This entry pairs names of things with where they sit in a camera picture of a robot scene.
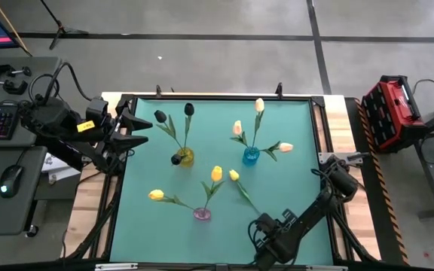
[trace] yellow vase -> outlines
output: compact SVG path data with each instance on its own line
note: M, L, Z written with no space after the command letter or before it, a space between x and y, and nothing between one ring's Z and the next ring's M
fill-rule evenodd
M179 149L177 154L181 157L185 156L180 162L180 166L189 168L194 165L194 151L191 148L185 147L183 149Z

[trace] yellow tulip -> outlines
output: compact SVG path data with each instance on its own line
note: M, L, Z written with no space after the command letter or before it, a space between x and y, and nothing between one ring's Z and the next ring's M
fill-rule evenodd
M257 112L263 112L264 110L264 100L262 98L256 99L255 100L255 110Z
M231 176L231 180L232 181L239 181L239 173L237 173L237 171L235 171L235 170L232 169L229 172L229 175Z
M161 200L165 196L165 193L162 190L156 189L150 192L148 197L152 200Z
M242 125L240 124L240 120L234 123L234 128L232 129L232 132L234 133L234 135L240 136L240 134L242 133Z
M212 170L211 177L212 177L212 181L222 180L222 167L214 166L214 169Z
M294 148L294 146L292 146L292 144L289 144L289 143L281 143L279 145L279 150L282 152L290 152L290 151L292 151L293 148Z

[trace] black tulip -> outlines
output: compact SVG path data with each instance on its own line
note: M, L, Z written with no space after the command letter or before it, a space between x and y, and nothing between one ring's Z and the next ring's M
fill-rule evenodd
M167 116L160 110L156 110L154 115L159 123L164 123L165 121L167 121Z
M182 157L178 154L174 154L172 155L172 158L170 158L170 161L172 161L173 165L178 166L182 161Z
M193 115L194 114L194 112L195 112L195 109L194 109L194 105L192 105L190 102L188 102L186 105L185 105L185 114L187 115L187 116L191 116L191 115Z

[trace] blue vase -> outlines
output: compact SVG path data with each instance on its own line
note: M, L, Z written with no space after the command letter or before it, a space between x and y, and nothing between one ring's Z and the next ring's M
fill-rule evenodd
M257 163L257 159L261 155L261 152L256 147L247 147L244 150L244 155L242 157L242 162L246 166L254 166Z

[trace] teal table surface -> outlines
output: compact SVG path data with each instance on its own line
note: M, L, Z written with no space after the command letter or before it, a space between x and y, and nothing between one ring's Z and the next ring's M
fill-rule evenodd
M156 110L172 115L177 138L183 144L186 102L195 107L187 142L195 154L191 168L171 164L170 157L179 147L160 128L154 125L134 132L148 136L149 140L135 148L135 155L127 161L112 262L252 262L255 249L247 236L247 226L258 213L230 180L231 169L240 173L240 182L257 209L281 221L285 209L299 216L319 193L319 177L310 172L318 168L318 163L308 102L265 103L255 145L263 149L280 140L293 144L294 150L285 154L274 151L277 162L261 153L253 167L243 165L245 146L230 140L234 136L234 122L241 120L247 142L252 142L256 114L253 101L139 99L136 116L156 124ZM210 175L214 166L223 168L225 183L209 202L210 221L196 220L192 210L182 206L148 198L151 190L161 189L166 196L177 195L193 208L203 207L206 194L200 182L212 184ZM325 219L303 238L295 264L332 264Z

